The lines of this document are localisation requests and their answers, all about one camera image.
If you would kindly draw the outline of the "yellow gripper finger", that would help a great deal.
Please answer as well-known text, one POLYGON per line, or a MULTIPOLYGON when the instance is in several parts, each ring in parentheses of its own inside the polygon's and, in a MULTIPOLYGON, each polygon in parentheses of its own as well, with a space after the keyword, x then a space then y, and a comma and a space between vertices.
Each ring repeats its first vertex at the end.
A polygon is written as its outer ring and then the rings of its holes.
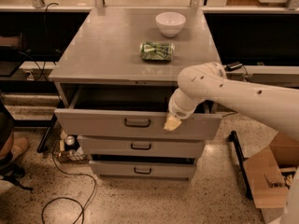
POLYGON ((167 131, 174 131, 181 124, 181 120, 177 117, 168 114, 165 120, 164 129, 167 131))

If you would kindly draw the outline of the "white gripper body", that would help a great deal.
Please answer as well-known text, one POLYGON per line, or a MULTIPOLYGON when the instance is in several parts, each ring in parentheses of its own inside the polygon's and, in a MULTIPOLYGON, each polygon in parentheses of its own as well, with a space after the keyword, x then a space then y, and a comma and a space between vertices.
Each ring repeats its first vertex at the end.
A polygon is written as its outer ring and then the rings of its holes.
POLYGON ((177 119, 188 119, 198 104, 197 99, 189 97, 181 89, 176 89, 169 100, 168 111, 177 119))

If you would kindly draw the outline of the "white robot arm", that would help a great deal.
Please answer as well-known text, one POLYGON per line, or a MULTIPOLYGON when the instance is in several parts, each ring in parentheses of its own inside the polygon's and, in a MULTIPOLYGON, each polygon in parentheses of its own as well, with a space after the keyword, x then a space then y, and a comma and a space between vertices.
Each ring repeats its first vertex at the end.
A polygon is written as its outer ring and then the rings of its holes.
POLYGON ((206 100, 299 140, 299 90, 231 80, 218 63, 189 66, 178 74, 164 128, 175 130, 206 100))

